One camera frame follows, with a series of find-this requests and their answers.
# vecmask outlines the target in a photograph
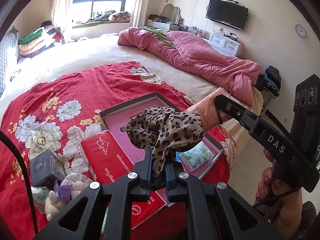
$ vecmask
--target beige bed sheet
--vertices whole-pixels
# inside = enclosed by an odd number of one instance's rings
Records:
[[[162,78],[197,102],[217,89],[217,86],[203,78],[176,69],[148,52],[118,46],[117,39],[118,37],[111,36],[68,43],[33,58],[28,68],[18,74],[4,90],[0,98],[0,121],[9,103],[34,85],[103,64],[138,61],[150,73]],[[249,109],[259,114],[263,104],[262,95],[253,88],[253,96],[254,104]],[[248,132],[234,119],[223,126],[236,141],[239,154],[249,139]]]

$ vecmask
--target wall-mounted tv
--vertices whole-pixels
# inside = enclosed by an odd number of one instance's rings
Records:
[[[210,0],[206,17],[212,21],[243,31],[249,9],[236,3]]]

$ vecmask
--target red package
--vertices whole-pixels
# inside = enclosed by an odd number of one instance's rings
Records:
[[[93,178],[101,184],[116,182],[133,169],[132,162],[109,130],[91,136],[80,144]],[[148,202],[133,202],[131,229],[135,229],[165,205],[165,201],[156,192],[151,192]]]

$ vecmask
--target pink comforter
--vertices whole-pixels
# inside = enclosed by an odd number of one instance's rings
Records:
[[[249,106],[253,104],[252,85],[260,73],[259,64],[237,57],[225,57],[203,39],[190,33],[172,31],[166,36],[175,48],[158,40],[150,32],[131,27],[119,33],[118,45],[146,50],[176,68],[223,87]]]

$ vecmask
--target window sill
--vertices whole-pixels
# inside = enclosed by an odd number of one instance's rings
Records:
[[[97,26],[97,25],[100,25],[100,24],[129,23],[129,22],[130,22],[130,21],[126,21],[126,22],[105,21],[105,22],[84,23],[84,24],[81,24],[81,25],[74,25],[72,28],[73,28],[73,29],[78,29],[78,28],[85,28],[85,27]]]

